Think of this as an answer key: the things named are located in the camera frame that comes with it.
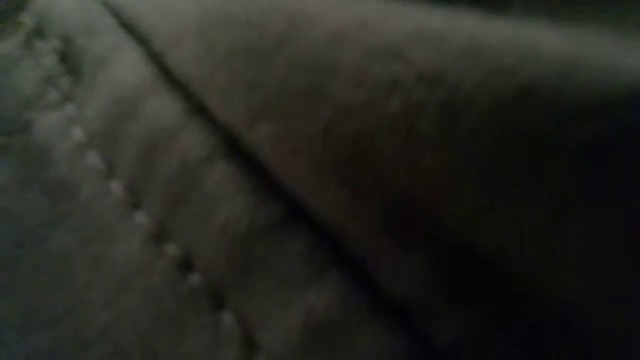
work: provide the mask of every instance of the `fabric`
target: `fabric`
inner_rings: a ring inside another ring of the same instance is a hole
[[[31,234],[7,191],[7,246],[51,271],[3,260],[7,308],[38,300],[3,356],[640,354],[635,39],[382,1],[30,11],[5,108],[66,192]]]

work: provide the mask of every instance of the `stitching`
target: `stitching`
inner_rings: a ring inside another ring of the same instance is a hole
[[[33,31],[39,25],[32,17],[25,14],[22,15],[21,20],[29,25],[26,29],[27,32]],[[58,39],[45,39],[44,34],[38,35],[41,36],[40,39],[37,37],[33,38],[38,42],[34,47],[36,55],[40,55],[45,52],[53,52],[54,54],[59,55],[63,50],[61,42]],[[77,118],[81,116],[80,110],[68,98],[69,93],[73,89],[74,82],[68,74],[69,69],[64,67],[63,72],[64,74],[61,79],[57,81],[54,80],[55,84],[48,84],[49,86],[47,86],[45,95],[40,100],[39,105],[40,107],[50,107],[52,105],[62,104],[62,111],[67,119]],[[174,263],[177,272],[182,276],[185,284],[189,288],[205,291],[210,298],[209,300],[211,301],[211,305],[213,305],[212,310],[218,315],[220,324],[225,327],[240,329],[236,315],[229,307],[225,306],[222,295],[215,291],[215,289],[211,289],[206,285],[205,277],[196,268],[191,255],[185,252],[177,243],[166,239],[164,232],[162,232],[157,225],[154,225],[154,221],[144,211],[142,204],[134,201],[133,194],[129,189],[127,189],[126,184],[115,176],[113,168],[110,166],[106,157],[102,156],[97,149],[90,146],[89,137],[87,136],[84,128],[79,124],[71,125],[68,131],[68,137],[76,146],[85,147],[83,150],[85,165],[106,180],[111,195],[118,199],[120,203],[127,205],[131,221],[137,226],[147,230],[152,242],[159,247],[165,257],[169,258]],[[244,358],[249,359],[259,356],[257,344],[254,338],[244,331],[244,329],[240,329],[240,332],[240,335],[244,338]]]

